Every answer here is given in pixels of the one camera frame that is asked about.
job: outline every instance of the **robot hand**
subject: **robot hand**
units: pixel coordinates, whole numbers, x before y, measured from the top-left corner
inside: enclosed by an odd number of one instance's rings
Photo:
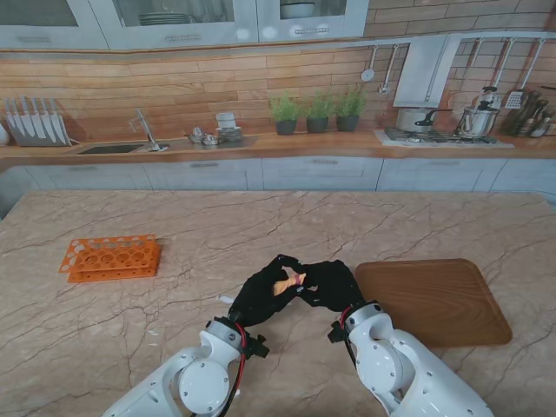
[[[297,296],[299,288],[289,287],[283,293],[274,295],[274,284],[288,279],[283,268],[292,268],[297,274],[305,273],[303,265],[297,259],[286,255],[276,256],[243,284],[228,311],[228,318],[246,328],[263,323],[272,314],[282,311]]]

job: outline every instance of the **black plant pot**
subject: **black plant pot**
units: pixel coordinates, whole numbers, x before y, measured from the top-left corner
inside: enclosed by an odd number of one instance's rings
[[[276,122],[276,133],[278,135],[293,135],[296,124],[297,120],[282,120],[281,122]]]
[[[307,130],[309,133],[324,133],[328,126],[327,117],[308,117],[307,118]]]
[[[359,122],[359,116],[338,116],[336,126],[340,132],[353,132]]]

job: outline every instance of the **orange plastic rack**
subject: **orange plastic rack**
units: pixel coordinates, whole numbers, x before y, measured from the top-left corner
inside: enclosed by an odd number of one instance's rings
[[[68,282],[154,276],[160,252],[154,235],[75,239],[59,272],[69,272]]]

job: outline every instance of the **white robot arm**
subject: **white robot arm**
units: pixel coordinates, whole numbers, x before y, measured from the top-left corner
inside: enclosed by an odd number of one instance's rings
[[[387,415],[493,417],[488,405],[444,362],[408,332],[394,329],[378,303],[371,301],[345,316],[341,326],[356,347],[352,358],[357,374]]]
[[[201,346],[172,356],[103,417],[182,417],[183,407],[197,415],[224,415],[239,386],[248,334],[222,318],[211,321],[200,337]],[[266,356],[264,338],[251,341],[258,348],[251,353]],[[241,360],[240,369],[230,391],[228,365],[236,360]]]

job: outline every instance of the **stainless steel pot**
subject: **stainless steel pot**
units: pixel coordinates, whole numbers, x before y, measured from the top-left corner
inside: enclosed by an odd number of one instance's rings
[[[452,111],[449,109],[400,109],[396,128],[406,132],[428,133],[433,128],[434,116],[437,111]]]
[[[499,114],[498,109],[475,109],[475,107],[465,107],[458,127],[455,128],[455,135],[466,139],[476,139],[488,136],[493,129],[494,121]]]

